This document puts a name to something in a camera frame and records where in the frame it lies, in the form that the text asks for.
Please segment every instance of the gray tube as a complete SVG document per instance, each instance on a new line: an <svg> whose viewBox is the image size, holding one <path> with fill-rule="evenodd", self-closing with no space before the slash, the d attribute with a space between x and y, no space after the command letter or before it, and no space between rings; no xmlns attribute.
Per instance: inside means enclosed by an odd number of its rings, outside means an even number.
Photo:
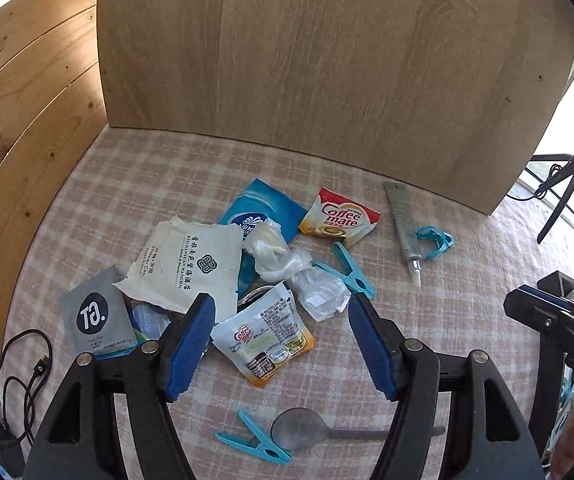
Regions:
<svg viewBox="0 0 574 480"><path fill-rule="evenodd" d="M416 224L409 209L409 192L404 184L398 182L385 182L384 186L396 223L403 261L407 264L414 283L420 286L422 254L417 246Z"/></svg>

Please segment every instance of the metal screw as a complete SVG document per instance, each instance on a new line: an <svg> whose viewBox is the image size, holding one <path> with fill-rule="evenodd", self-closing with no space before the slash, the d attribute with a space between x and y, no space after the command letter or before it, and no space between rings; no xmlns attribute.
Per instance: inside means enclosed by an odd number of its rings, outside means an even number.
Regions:
<svg viewBox="0 0 574 480"><path fill-rule="evenodd" d="M482 350L474 350L471 354L471 357L473 357L475 362L480 364L489 361L489 356L486 354L486 352L483 352Z"/></svg>
<svg viewBox="0 0 574 480"><path fill-rule="evenodd" d="M404 340L404 347L411 352L417 352L422 350L422 342L418 341L417 339L405 339Z"/></svg>
<svg viewBox="0 0 574 480"><path fill-rule="evenodd" d="M159 346L158 341L145 341L144 343L142 343L140 349L145 354L153 354L158 350L158 346Z"/></svg>
<svg viewBox="0 0 574 480"><path fill-rule="evenodd" d="M93 358L94 356L88 353L80 354L76 357L76 364L78 366L87 366Z"/></svg>

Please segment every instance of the checkered cloth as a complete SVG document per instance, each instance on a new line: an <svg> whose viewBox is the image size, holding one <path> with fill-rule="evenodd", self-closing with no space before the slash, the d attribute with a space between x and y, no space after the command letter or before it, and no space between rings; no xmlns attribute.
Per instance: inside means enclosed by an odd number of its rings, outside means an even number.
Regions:
<svg viewBox="0 0 574 480"><path fill-rule="evenodd" d="M277 148L207 136L107 128L87 151L47 212L27 254L7 320L5 340L27 328L44 330L54 345L51 377L37 402L37 428L73 355L65 341L58 298L101 269L125 268L157 222L178 215L216 222L254 178L309 208L321 186L381 211L375 231L352 255L376 287L374 306L406 336L436 352L486 350L525 417L538 368L538 335L507 318L505 294L554 270L574 278L574 231L558 221L544 243L536 234L550 211L537 201L505 199L490 217L430 192L410 189L418 226L433 225L456 244L423 267L412 286L378 174ZM336 265L329 240L299 234L294 244ZM170 406L184 451L198 479L338 479L369 477L381 442L327 440L294 453L288 466L258 460L219 443L217 431L246 434L236 409L246 408L267 431L283 410L306 406L331 427L385 430L395 406L373 387L346 313L315 323L315 348L256 388L218 351L200 362L192 386ZM4 371L29 378L44 354L38 338L16 343ZM8 413L21 433L22 394L10 388ZM448 423L449 395L440 394L437 424ZM122 396L116 411L129 477L142 478ZM433 439L425 478L436 478L445 436Z"/></svg>

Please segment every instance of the crumpled plastic bag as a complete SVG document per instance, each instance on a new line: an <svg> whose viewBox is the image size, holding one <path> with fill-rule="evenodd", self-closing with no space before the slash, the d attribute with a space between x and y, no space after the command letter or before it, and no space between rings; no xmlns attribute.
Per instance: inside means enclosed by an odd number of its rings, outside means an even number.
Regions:
<svg viewBox="0 0 574 480"><path fill-rule="evenodd" d="M351 293L339 278L312 267L312 257L301 248L290 249L280 233L280 224L267 218L243 243L256 260L256 272L268 283L286 280L298 302L316 321L345 310Z"/></svg>

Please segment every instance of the cable plug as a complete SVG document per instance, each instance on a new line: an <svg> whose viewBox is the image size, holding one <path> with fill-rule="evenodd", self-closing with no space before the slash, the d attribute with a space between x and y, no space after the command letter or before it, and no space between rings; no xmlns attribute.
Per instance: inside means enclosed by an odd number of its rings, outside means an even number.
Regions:
<svg viewBox="0 0 574 480"><path fill-rule="evenodd" d="M36 376L41 376L47 370L47 365L49 364L49 358L43 355L42 358L33 367L33 373Z"/></svg>

